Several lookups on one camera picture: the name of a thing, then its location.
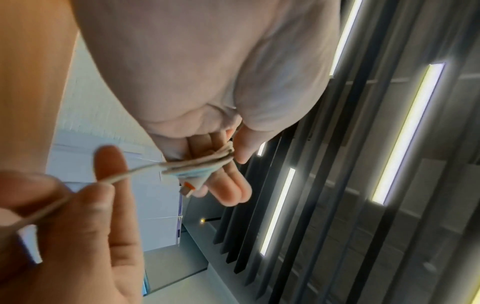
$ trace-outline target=textured white wall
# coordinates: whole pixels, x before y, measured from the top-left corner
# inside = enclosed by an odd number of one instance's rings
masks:
[[[154,146],[150,137],[126,112],[100,77],[81,36],[76,42],[56,127]]]

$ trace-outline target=wooden surface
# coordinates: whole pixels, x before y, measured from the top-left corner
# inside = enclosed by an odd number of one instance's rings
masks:
[[[77,32],[68,0],[0,2],[0,169],[45,171]]]

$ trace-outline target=hand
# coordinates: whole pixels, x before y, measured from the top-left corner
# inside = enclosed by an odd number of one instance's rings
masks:
[[[99,149],[97,179],[127,170],[115,147]],[[0,207],[27,216],[65,195],[58,180],[0,172]],[[20,238],[0,240],[0,298],[12,304],[140,304],[143,253],[130,182],[89,185],[37,226],[42,263]]]
[[[317,102],[339,36],[340,0],[71,1],[105,82],[167,160],[216,150],[242,119],[245,163]],[[225,205],[251,195],[234,164],[206,185]]]

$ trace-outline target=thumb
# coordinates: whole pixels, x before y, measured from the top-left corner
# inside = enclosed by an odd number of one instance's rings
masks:
[[[243,125],[233,138],[235,160],[245,164],[260,145],[272,139],[278,131],[254,131]]]
[[[110,267],[109,233],[115,188],[95,183],[82,189],[52,220],[44,261],[66,263],[83,273]]]

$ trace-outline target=wooden panel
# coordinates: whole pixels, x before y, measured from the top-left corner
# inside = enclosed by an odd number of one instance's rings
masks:
[[[76,37],[68,0],[0,2],[0,169],[45,171]]]

